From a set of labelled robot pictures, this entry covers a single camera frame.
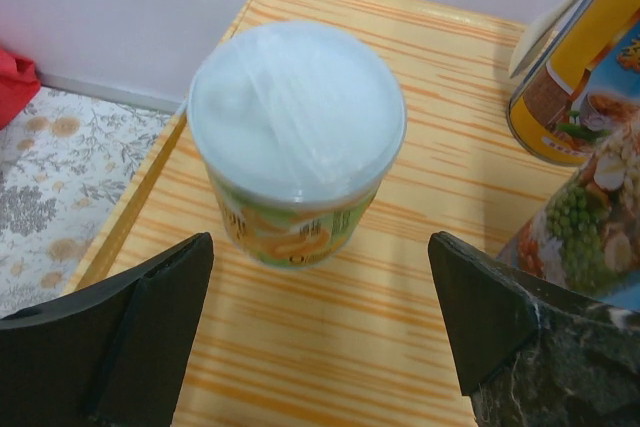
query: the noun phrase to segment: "can label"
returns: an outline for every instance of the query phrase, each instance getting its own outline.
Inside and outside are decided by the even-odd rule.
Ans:
[[[640,117],[605,140],[498,259],[640,310]]]
[[[331,210],[284,209],[266,205],[217,181],[210,172],[225,230],[261,262],[299,269],[330,257],[351,238],[378,186]]]
[[[516,91],[509,124],[548,160],[581,164],[640,108],[640,0],[593,0]]]

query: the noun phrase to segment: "red object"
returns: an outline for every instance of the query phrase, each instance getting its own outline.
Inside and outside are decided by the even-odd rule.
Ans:
[[[4,129],[39,90],[35,62],[0,49],[0,129]]]

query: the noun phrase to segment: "wooden table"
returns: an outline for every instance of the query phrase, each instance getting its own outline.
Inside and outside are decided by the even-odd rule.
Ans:
[[[426,245],[446,230],[495,254],[569,174],[507,128],[518,81],[507,63],[522,28],[420,0],[249,0],[225,38],[285,19],[355,34],[406,96],[404,147],[348,247],[299,273],[244,256],[185,118],[174,118],[67,292],[209,231],[216,262],[175,426],[474,425]]]

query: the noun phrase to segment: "baseboard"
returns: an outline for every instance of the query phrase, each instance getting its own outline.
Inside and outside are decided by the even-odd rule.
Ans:
[[[166,99],[158,99],[156,97],[150,97],[148,95],[135,94],[133,92],[126,92],[123,90],[114,89],[112,87],[105,87],[104,85],[91,84],[88,82],[82,82],[80,80],[68,79],[66,77],[59,77],[57,75],[38,73],[38,77],[42,82],[42,85],[59,90],[66,90],[75,94],[86,95],[89,97],[95,97],[116,104],[127,104],[135,107],[142,107],[144,109],[159,110],[161,112],[167,112],[174,114],[180,103],[173,102]]]

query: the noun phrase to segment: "white lid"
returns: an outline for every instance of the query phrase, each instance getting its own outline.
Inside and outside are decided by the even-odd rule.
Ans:
[[[187,114],[204,160],[281,202],[336,201],[389,168],[406,128],[400,87],[365,44],[314,22],[274,22],[218,46]]]

